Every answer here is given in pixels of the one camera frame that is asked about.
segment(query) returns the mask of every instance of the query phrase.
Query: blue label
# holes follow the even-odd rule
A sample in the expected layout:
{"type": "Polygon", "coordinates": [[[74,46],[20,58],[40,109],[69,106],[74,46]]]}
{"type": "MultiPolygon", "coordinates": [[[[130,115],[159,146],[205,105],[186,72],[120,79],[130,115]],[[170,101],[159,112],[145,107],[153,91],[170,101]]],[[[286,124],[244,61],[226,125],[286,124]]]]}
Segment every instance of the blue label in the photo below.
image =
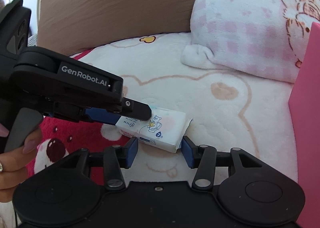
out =
{"type": "Polygon", "coordinates": [[[150,140],[147,140],[145,138],[140,137],[140,140],[146,141],[146,142],[150,142],[150,140]]]}

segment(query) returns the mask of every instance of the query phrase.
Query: pillow embroidery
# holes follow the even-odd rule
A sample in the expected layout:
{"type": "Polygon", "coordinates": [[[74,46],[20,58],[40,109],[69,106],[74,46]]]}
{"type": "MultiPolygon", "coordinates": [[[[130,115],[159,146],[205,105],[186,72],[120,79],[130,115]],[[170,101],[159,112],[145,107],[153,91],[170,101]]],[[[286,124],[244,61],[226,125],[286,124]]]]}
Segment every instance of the pillow embroidery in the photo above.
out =
{"type": "Polygon", "coordinates": [[[295,65],[300,68],[303,58],[299,55],[304,55],[305,49],[302,43],[309,39],[312,22],[320,23],[320,0],[282,0],[282,2],[285,6],[283,17],[286,19],[289,46],[297,57],[295,65]]]}

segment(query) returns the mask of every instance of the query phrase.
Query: bear illustration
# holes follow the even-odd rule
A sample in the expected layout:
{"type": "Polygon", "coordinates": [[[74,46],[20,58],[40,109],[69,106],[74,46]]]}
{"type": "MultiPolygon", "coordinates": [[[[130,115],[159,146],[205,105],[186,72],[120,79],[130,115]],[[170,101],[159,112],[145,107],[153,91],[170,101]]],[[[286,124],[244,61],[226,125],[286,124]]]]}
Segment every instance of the bear illustration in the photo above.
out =
{"type": "Polygon", "coordinates": [[[155,115],[155,117],[153,117],[152,120],[149,121],[148,131],[155,133],[157,130],[159,130],[162,126],[162,123],[159,123],[160,120],[161,117],[155,115]]]}
{"type": "Polygon", "coordinates": [[[282,0],[286,30],[290,48],[300,68],[306,52],[309,33],[313,22],[320,23],[320,0],[282,0]]]}

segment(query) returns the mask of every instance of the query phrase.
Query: pink board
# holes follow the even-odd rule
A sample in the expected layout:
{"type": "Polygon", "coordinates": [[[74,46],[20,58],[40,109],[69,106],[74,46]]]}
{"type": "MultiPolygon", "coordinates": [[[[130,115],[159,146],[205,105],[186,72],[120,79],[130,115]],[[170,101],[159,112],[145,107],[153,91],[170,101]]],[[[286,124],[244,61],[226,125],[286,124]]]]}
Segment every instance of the pink board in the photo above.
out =
{"type": "Polygon", "coordinates": [[[306,195],[298,219],[303,228],[320,227],[320,24],[313,23],[289,108],[298,155],[298,179],[306,195]]]}

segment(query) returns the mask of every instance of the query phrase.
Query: brown pillow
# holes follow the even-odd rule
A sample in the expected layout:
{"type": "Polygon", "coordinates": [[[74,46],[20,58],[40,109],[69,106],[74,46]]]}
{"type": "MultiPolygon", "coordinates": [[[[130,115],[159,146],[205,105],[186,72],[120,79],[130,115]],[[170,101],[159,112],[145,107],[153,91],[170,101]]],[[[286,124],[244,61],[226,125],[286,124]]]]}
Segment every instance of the brown pillow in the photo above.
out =
{"type": "Polygon", "coordinates": [[[41,0],[37,45],[73,55],[122,39],[190,32],[195,0],[41,0]]]}

